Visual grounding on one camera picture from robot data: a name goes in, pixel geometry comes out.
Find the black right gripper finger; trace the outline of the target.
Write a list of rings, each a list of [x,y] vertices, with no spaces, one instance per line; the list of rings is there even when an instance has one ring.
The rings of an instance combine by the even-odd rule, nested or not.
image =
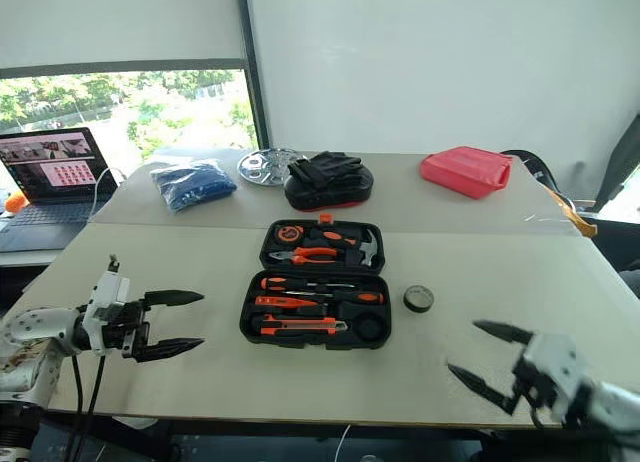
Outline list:
[[[458,365],[447,363],[447,368],[469,390],[500,408],[506,414],[513,414],[519,402],[518,396],[502,394],[490,387],[483,378]]]
[[[533,338],[533,333],[514,325],[489,320],[476,320],[473,325],[489,335],[507,343],[528,345]]]

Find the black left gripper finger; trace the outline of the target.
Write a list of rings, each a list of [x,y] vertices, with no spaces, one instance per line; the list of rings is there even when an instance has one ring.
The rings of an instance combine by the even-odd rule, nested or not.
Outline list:
[[[203,342],[202,338],[174,338],[159,341],[154,345],[145,344],[133,351],[133,359],[138,363],[168,359],[190,351]]]
[[[144,294],[144,307],[152,306],[183,306],[203,300],[204,296],[198,292],[187,290],[159,290],[149,291]]]

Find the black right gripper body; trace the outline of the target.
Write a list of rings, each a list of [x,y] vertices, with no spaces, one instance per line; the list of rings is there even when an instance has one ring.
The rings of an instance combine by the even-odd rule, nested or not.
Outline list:
[[[527,361],[523,353],[517,359],[512,374],[515,380],[510,398],[511,409],[516,408],[521,398],[534,409],[553,407],[558,397],[556,383],[549,375],[538,370],[532,362]]]

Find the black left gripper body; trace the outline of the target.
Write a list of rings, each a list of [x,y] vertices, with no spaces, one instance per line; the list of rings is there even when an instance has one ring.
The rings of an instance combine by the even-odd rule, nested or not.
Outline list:
[[[146,295],[126,303],[94,298],[93,320],[98,323],[95,332],[98,342],[93,345],[93,352],[105,355],[110,349],[119,349],[124,358],[149,358],[150,324],[145,321],[149,310]]]

